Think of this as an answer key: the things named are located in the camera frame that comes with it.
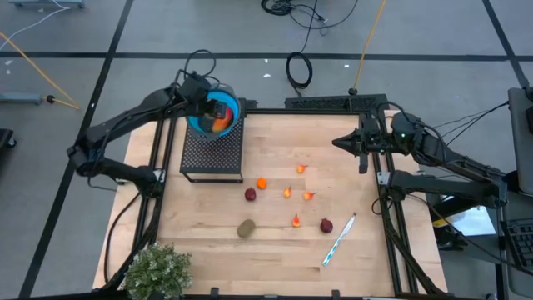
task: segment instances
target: red fruit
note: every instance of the red fruit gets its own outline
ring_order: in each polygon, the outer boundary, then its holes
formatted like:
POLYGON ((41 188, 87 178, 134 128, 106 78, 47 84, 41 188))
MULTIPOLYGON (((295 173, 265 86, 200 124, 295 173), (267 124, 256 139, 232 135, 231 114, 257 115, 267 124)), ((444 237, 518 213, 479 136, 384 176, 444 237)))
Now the red fruit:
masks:
POLYGON ((256 190, 253 189, 253 187, 248 188, 244 192, 244 198, 248 201, 254 201, 256 200, 256 190))
POLYGON ((333 231, 333 223, 328 219, 322 219, 320 230, 322 230, 323 233, 330 233, 333 231))

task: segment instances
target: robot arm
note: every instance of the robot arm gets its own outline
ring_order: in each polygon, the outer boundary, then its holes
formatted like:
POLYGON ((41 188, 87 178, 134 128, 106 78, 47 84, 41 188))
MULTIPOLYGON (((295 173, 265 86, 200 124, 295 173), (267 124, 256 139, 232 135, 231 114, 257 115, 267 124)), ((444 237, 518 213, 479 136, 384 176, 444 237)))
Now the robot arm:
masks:
POLYGON ((506 204, 507 186, 500 170, 450 150, 439 137, 426 130, 426 125, 408 113, 398 113, 392 119, 392 132, 381 130, 378 120, 368 118, 351 134, 333 141, 356 157, 368 153, 401 153, 412 155, 419 164, 442 166, 470 182, 437 179, 429 175, 412 175, 404 171, 381 174, 380 184, 385 185, 391 196, 403 199, 409 193, 425 192, 464 199, 468 208, 484 205, 499 208, 506 204))
POLYGON ((143 196, 156 196, 161 186, 151 168, 132 167, 105 158, 105 147, 114 139, 152 121, 205 114, 224 118, 225 104, 207 101, 210 88, 211 84, 203 76, 193 73, 180 87, 170 86, 156 90, 137 107, 88 128, 67 150, 70 162, 80 176, 91 178, 102 174, 113 180, 128 180, 135 183, 143 196))

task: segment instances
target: wooden table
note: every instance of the wooden table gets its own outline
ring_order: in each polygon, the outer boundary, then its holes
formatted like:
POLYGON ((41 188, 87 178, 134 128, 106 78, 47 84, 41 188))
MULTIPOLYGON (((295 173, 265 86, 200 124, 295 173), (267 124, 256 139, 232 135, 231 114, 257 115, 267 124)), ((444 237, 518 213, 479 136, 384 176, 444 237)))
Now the wooden table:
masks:
MULTIPOLYGON (((186 293, 208 294, 211 287, 218 287, 220 294, 310 296, 331 295, 332 289, 339 289, 343 296, 392 296, 382 220, 371 211, 377 198, 371 157, 368 173, 359 174, 358 159, 331 145, 332 139, 350 133, 357 124, 358 116, 249 115, 244 183, 189 183, 179 173, 187 126, 180 119, 157 240, 174 243, 178 252, 192 253, 194 279, 186 293), (301 163, 309 165, 303 174, 296 172, 301 163), (244 190, 255 187, 259 177, 268 180, 268 188, 257 190, 255 202, 245 201, 244 190), (289 186, 292 197, 286 199, 282 191, 289 186), (316 195, 305 201, 304 191, 316 195), (329 266, 323 267, 322 260, 354 212, 352 230, 329 266), (296 213, 299 228, 291 225, 296 213), (237 227, 247 218, 255 221, 257 229, 248 239, 240 239, 237 227), (322 218, 333 221, 332 233, 320 231, 322 218)), ((148 163, 155 126, 150 123, 132 133, 125 163, 148 163)), ((397 169, 418 170, 410 157, 395 155, 394 161, 397 169)), ((136 192, 133 185, 118 189, 110 224, 136 192)), ((139 203, 115 228, 110 274, 131 250, 139 203)), ((403 207, 411 252, 434 283, 446 290, 427 207, 409 197, 403 207)), ((398 252, 397 256, 403 290, 408 291, 405 265, 398 252)), ((103 285, 102 258, 103 250, 94 287, 103 285)))

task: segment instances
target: black metal frame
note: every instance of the black metal frame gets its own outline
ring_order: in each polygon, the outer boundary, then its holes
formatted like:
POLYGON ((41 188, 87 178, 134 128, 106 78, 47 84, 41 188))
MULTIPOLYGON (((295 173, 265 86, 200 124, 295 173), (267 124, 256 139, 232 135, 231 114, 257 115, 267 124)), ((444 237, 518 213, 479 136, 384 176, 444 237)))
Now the black metal frame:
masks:
MULTIPOLYGON (((349 112, 349 111, 340 111, 338 109, 336 110, 307 110, 307 109, 270 109, 270 108, 252 108, 247 109, 247 114, 296 114, 296 115, 354 115, 354 116, 360 116, 360 118, 370 118, 371 113, 370 112, 349 112)), ((161 146, 161 137, 162 137, 162 124, 163 122, 159 122, 156 126, 155 131, 155 137, 154 137, 154 143, 152 145, 152 153, 150 155, 150 166, 152 168, 156 168, 156 161, 157 161, 157 155, 159 153, 159 147, 161 146)), ((164 197, 164 189, 166 186, 166 174, 168 170, 168 165, 170 161, 170 156, 172 153, 172 142, 175 137, 175 130, 177 125, 177 119, 173 118, 170 121, 170 125, 168 128, 167 133, 167 144, 165 146, 165 151, 163 153, 163 163, 162 163, 162 171, 165 174, 163 178, 165 179, 162 182, 162 192, 161 194, 155 198, 155 207, 154 212, 152 215, 151 223, 154 222, 155 224, 159 223, 159 217, 161 215, 161 207, 162 207, 162 200, 164 197)), ((375 176, 376 176, 376 182, 377 182, 377 173, 382 171, 381 168, 381 162, 380 162, 380 156, 377 153, 373 153, 373 163, 375 168, 375 176)), ((387 169, 389 171, 394 169, 393 161, 391 155, 386 155, 386 161, 387 161, 387 169)), ((381 197, 380 205, 381 210, 383 211, 382 217, 384 221, 384 226, 386 225, 386 220, 390 222, 391 215, 389 214, 389 211, 386 209, 387 203, 384 196, 384 190, 379 186, 376 185, 376 188, 378 189, 379 195, 381 197)), ((139 211, 139 216, 137 218, 137 225, 136 225, 136 231, 134 236, 134 246, 138 246, 140 243, 142 243, 143 238, 146 238, 146 232, 142 231, 142 228, 144 228, 145 221, 147 218, 147 206, 148 206, 149 199, 142 200, 141 209, 139 211)), ((398 202, 395 204, 395 211, 396 211, 396 218, 397 218, 397 226, 401 233, 401 239, 403 240, 403 243, 407 246, 407 249, 409 248, 409 241, 407 238, 407 231, 406 231, 406 225, 405 225, 405 219, 403 218, 403 211, 401 209, 401 203, 398 202)), ((151 236, 149 239, 149 243, 154 243, 157 238, 157 225, 151 231, 151 236)), ((402 294, 401 290, 401 280, 400 280, 400 270, 398 268, 398 263, 396 260, 396 251, 395 246, 392 240, 386 235, 386 247, 387 247, 387 254, 389 258, 390 263, 390 269, 391 269, 391 277, 392 277, 392 285, 393 290, 396 296, 399 296, 402 294)), ((405 293, 405 295, 412 295, 418 293, 417 285, 416 285, 416 279, 411 271, 411 269, 406 265, 406 271, 408 274, 408 281, 409 281, 409 287, 410 287, 410 293, 405 293)), ((127 299, 127 295, 124 291, 118 291, 118 283, 114 283, 112 285, 106 286, 106 288, 102 290, 97 290, 90 293, 81 293, 81 294, 71 294, 71 295, 58 295, 58 296, 51 296, 51 297, 37 297, 35 299, 42 299, 42 300, 52 300, 52 299, 127 299)), ((186 295, 186 299, 264 299, 266 298, 263 295, 216 295, 213 298, 213 293, 211 295, 186 295)), ((300 300, 300 299, 311 299, 311 300, 326 300, 326 299, 362 299, 362 297, 342 297, 340 296, 340 292, 337 290, 332 291, 331 297, 315 297, 315 296, 297 296, 297 297, 288 297, 288 296, 276 296, 276 299, 287 299, 287 300, 300 300)))
POLYGON ((192 179, 187 173, 182 173, 190 183, 242 183, 242 174, 236 173, 241 179, 192 179))

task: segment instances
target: orange object in bowl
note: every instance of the orange object in bowl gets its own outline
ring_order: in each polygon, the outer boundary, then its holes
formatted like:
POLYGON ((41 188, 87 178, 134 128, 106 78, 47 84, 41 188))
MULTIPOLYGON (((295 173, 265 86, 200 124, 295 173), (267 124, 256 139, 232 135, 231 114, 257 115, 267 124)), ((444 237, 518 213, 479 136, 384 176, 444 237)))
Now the orange object in bowl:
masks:
POLYGON ((259 189, 267 188, 267 180, 265 178, 257 179, 256 185, 259 189))
POLYGON ((215 119, 215 121, 213 122, 213 126, 211 127, 211 130, 214 133, 221 133, 230 126, 230 124, 232 123, 232 120, 233 120, 232 110, 229 107, 226 107, 226 116, 224 116, 224 118, 222 119, 215 119))

